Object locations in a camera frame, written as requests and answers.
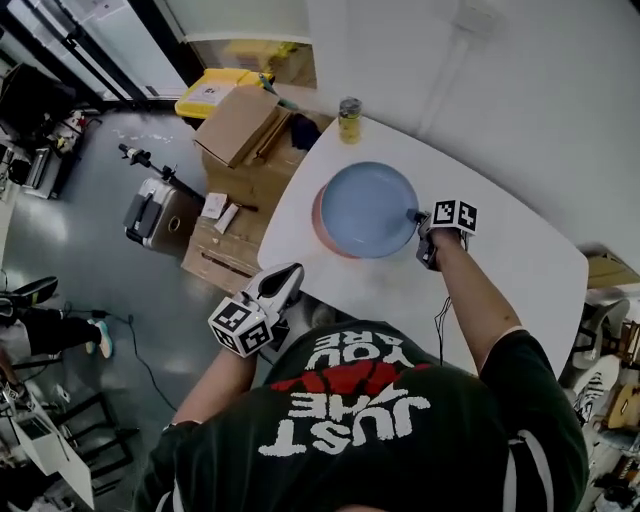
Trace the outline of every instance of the bowl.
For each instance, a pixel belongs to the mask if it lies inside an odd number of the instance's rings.
[[[318,238],[342,256],[389,256],[402,249],[416,229],[407,216],[408,210],[418,210],[415,190],[407,178],[380,162],[345,167],[314,203]]]

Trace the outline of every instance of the concrete floor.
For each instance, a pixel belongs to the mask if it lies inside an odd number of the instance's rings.
[[[180,261],[129,241],[122,220],[142,181],[152,171],[121,159],[118,144],[151,151],[156,165],[178,164],[178,175],[204,192],[200,152],[193,130],[169,114],[108,114],[90,129],[76,167],[60,198],[44,201],[20,194],[7,236],[4,269],[13,289],[40,277],[60,280],[53,305],[70,301],[76,309],[105,309],[135,317],[140,355],[174,406],[219,351],[206,319],[224,292],[180,268]],[[36,382],[45,395],[62,383],[73,401],[103,390],[118,422],[137,427],[130,444],[136,463],[120,487],[98,500],[102,510],[129,510],[131,491],[146,454],[172,411],[136,360],[127,325],[107,320],[115,356],[89,356],[83,347],[65,353],[63,368],[48,369]],[[267,367],[260,367],[261,376]]]

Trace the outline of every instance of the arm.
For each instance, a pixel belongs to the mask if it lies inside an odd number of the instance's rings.
[[[520,320],[457,236],[436,230],[432,239],[462,333],[480,379],[501,406],[508,434],[533,434],[551,473],[554,510],[576,510],[588,477],[586,448],[542,347],[524,330],[504,336]]]
[[[255,354],[243,359],[222,349],[178,408],[172,423],[202,423],[226,408],[251,387],[256,359]]]
[[[460,329],[478,373],[495,343],[520,319],[507,300],[460,245],[456,234],[432,231],[436,259],[456,312]]]

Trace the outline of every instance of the dark green t-shirt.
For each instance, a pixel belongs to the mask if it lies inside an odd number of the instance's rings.
[[[167,429],[135,510],[540,512],[549,500],[564,512],[586,478],[578,422],[526,331],[501,339],[477,378],[357,321],[309,332],[262,387]]]

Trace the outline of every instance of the white paper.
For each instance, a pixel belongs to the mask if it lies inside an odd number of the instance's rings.
[[[202,84],[196,87],[184,101],[189,103],[205,103],[218,106],[227,94],[235,87],[235,84]]]
[[[207,195],[207,200],[204,202],[204,208],[202,209],[202,216],[210,219],[219,219],[225,204],[227,204],[227,194]]]
[[[238,205],[231,203],[229,208],[224,212],[222,218],[216,222],[216,225],[213,227],[220,231],[220,233],[224,234],[227,227],[229,227],[229,224],[231,224],[231,221],[236,216],[236,213],[238,213]]]

